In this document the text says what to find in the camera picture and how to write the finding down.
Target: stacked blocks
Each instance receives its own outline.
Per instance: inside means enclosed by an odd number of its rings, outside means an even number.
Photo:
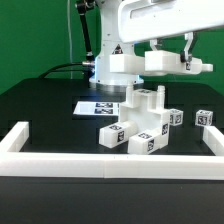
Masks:
[[[183,123],[184,112],[177,109],[170,109],[170,125],[177,126]]]
[[[196,113],[195,125],[197,126],[210,126],[212,124],[212,111],[199,110]]]
[[[165,87],[133,89],[119,105],[119,122],[100,129],[99,143],[113,148],[129,140],[128,153],[147,155],[168,144],[170,110],[164,108]]]

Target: black table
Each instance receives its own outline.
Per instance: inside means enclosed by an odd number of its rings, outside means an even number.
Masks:
[[[195,83],[145,83],[156,90],[166,86],[166,108],[184,111],[183,125],[170,128],[169,145],[154,154],[212,155],[203,143],[203,128],[195,126],[200,109],[214,112],[213,125],[224,127],[224,97],[210,87]],[[122,102],[124,93],[89,89],[82,80],[27,79],[0,96],[0,136],[17,121],[30,122],[26,152],[127,153],[127,143],[114,149],[98,144],[99,129],[117,117],[73,115],[77,101]]]
[[[210,155],[203,128],[194,125],[199,109],[214,112],[223,130],[224,97],[206,85],[166,86],[166,108],[184,111],[184,123],[171,127],[170,142],[155,154]],[[88,89],[82,80],[27,79],[0,96],[0,136],[17,121],[30,122],[24,152],[121,153],[127,144],[107,149],[99,129],[116,117],[73,115],[77,101],[124,101],[123,93]],[[0,177],[0,223],[223,223],[224,182]]]

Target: green wall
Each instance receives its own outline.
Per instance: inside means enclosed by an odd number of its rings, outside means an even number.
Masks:
[[[74,61],[85,59],[85,48],[79,17],[71,0],[71,21]],[[38,77],[47,69],[69,62],[67,29],[67,0],[4,0],[0,1],[0,93],[25,78]],[[88,13],[87,20],[93,51],[100,51],[99,11]],[[164,48],[179,52],[184,38],[164,41]],[[136,53],[143,55],[148,44],[136,46]],[[193,51],[204,63],[214,64],[214,72],[198,76],[147,77],[148,81],[198,82],[212,86],[224,94],[224,30],[204,31]],[[70,73],[51,75],[70,78]]]

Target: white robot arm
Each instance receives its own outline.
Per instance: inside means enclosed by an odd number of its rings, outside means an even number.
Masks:
[[[113,71],[125,72],[117,61],[133,63],[143,60],[145,67],[138,67],[142,75],[196,75],[210,72],[213,66],[192,58],[191,50],[196,32],[224,26],[222,0],[126,0],[118,9],[118,30],[124,43],[150,41],[153,51],[143,58],[122,55],[111,58]],[[159,39],[185,35],[187,44],[181,54],[157,49]]]

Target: white cube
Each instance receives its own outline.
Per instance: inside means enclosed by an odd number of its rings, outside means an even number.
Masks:
[[[99,144],[113,148],[136,134],[138,127],[133,121],[117,122],[100,129]]]
[[[146,130],[129,138],[128,153],[148,155],[160,148],[161,131]]]
[[[212,111],[199,110],[196,113],[195,125],[197,126],[210,126],[212,124]]]
[[[183,123],[184,112],[182,110],[170,109],[170,125],[177,126]]]

